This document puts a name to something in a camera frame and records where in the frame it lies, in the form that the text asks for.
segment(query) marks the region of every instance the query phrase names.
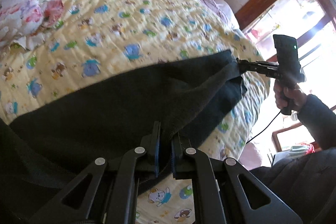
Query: cartoon print bedsheet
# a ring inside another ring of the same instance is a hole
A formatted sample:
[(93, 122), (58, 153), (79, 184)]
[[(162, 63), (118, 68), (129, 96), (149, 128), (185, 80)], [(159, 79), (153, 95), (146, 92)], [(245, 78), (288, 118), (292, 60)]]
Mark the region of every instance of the cartoon print bedsheet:
[[(1, 61), (0, 117), (9, 124), (70, 92), (113, 75), (230, 49), (261, 60), (256, 48), (224, 25), (198, 0), (62, 0), (66, 11), (53, 35), (33, 51), (12, 46)], [(201, 146), (210, 157), (239, 158), (259, 107), (266, 77), (243, 76), (245, 97)], [(169, 176), (138, 199), (137, 223), (194, 221), (190, 181)]]

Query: metal rivet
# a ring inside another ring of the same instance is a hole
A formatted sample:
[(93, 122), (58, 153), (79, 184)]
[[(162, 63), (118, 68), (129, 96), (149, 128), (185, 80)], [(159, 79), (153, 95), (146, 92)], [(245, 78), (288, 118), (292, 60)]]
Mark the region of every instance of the metal rivet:
[(233, 165), (236, 164), (236, 160), (233, 159), (233, 158), (227, 158), (227, 159), (225, 160), (225, 163), (226, 163), (227, 165), (233, 166)]
[(192, 148), (192, 147), (187, 148), (185, 151), (186, 151), (186, 153), (189, 154), (189, 155), (194, 155), (194, 154), (196, 154), (196, 149), (195, 149), (195, 148)]
[(139, 146), (137, 148), (134, 149), (134, 152), (137, 154), (142, 154), (146, 151), (146, 149), (144, 149), (142, 146)]
[(105, 163), (105, 159), (104, 158), (97, 158), (94, 162), (97, 165), (103, 165)]

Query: bed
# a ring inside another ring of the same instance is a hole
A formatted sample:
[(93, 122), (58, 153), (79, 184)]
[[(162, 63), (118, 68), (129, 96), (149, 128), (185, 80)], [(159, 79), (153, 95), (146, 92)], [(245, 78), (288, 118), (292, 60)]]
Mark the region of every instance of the bed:
[[(17, 21), (4, 22), (18, 7), (0, 10), (0, 118), (7, 124), (88, 85), (158, 62), (226, 49), (236, 58), (262, 60), (239, 29), (200, 0), (37, 1), (41, 10), (27, 9), (22, 30), (13, 31)], [(266, 77), (248, 72), (243, 79), (246, 95), (200, 147), (209, 157), (239, 158), (268, 96)], [(193, 223), (192, 192), (191, 181), (170, 175), (139, 196), (136, 223)]]

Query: dark garment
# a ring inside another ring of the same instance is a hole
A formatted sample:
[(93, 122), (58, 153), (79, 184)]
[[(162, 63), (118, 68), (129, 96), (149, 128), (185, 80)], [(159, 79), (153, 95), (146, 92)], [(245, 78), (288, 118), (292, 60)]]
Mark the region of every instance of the dark garment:
[(245, 91), (224, 51), (132, 70), (0, 123), (0, 203), (29, 218), (96, 158), (122, 156), (161, 121), (161, 173), (144, 192), (171, 172), (171, 137), (200, 146)]
[(251, 172), (304, 223), (336, 223), (336, 115), (308, 95), (298, 118), (324, 151)]

